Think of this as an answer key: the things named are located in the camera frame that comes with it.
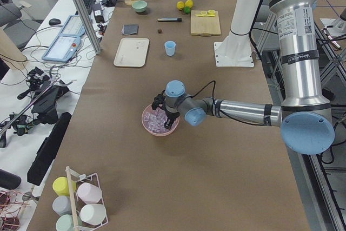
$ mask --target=blue joint cap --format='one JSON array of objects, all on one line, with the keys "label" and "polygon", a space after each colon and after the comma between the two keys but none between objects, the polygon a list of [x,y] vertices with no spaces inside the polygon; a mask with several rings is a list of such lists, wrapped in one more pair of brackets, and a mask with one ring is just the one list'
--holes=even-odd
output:
[{"label": "blue joint cap", "polygon": [[301,154],[320,154],[334,141],[331,123],[319,114],[296,112],[281,123],[281,136],[286,145]]},{"label": "blue joint cap", "polygon": [[168,97],[180,97],[185,93],[184,83],[178,80],[170,81],[167,83],[165,92]]},{"label": "blue joint cap", "polygon": [[185,114],[185,120],[195,127],[202,123],[206,116],[202,108],[192,108]]}]

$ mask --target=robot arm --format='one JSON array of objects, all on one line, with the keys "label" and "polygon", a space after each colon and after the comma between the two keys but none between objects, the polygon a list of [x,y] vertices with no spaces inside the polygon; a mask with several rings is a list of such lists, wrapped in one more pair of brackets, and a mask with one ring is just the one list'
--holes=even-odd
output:
[{"label": "robot arm", "polygon": [[167,84],[160,101],[169,128],[179,115],[197,126],[207,115],[262,126],[281,127],[288,147],[302,154],[319,154],[332,144],[330,101],[323,97],[312,7],[317,0],[269,0],[277,16],[285,100],[281,106],[203,98],[194,100],[180,81]]}]

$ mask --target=lime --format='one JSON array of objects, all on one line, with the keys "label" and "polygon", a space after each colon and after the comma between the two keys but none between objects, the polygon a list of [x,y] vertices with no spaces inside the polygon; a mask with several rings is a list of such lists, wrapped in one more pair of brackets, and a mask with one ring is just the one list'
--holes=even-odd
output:
[{"label": "lime", "polygon": [[183,10],[183,9],[184,9],[184,7],[185,7],[184,2],[182,2],[182,1],[178,1],[178,3],[177,3],[177,9],[179,9],[179,10]]},{"label": "lime", "polygon": [[188,6],[185,6],[184,7],[184,13],[187,14],[187,15],[190,14],[191,13],[191,9]]},{"label": "lime", "polygon": [[186,0],[185,6],[188,6],[191,9],[194,6],[194,2],[192,0]]}]

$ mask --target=computer mouse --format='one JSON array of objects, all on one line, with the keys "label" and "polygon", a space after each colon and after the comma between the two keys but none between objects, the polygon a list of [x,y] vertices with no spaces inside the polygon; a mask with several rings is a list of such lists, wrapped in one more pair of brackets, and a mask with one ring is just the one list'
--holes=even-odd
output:
[{"label": "computer mouse", "polygon": [[49,25],[57,25],[57,24],[61,24],[61,21],[58,18],[52,18],[51,20],[49,20],[48,24]]}]

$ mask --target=black marker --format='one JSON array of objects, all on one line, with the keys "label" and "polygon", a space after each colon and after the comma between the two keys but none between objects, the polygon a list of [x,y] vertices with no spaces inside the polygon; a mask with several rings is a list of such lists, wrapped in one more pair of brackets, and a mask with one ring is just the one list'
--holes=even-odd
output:
[{"label": "black marker", "polygon": [[173,17],[168,17],[168,18],[159,18],[157,20],[158,22],[181,22],[182,18],[181,17],[177,17],[177,18],[173,18]]}]

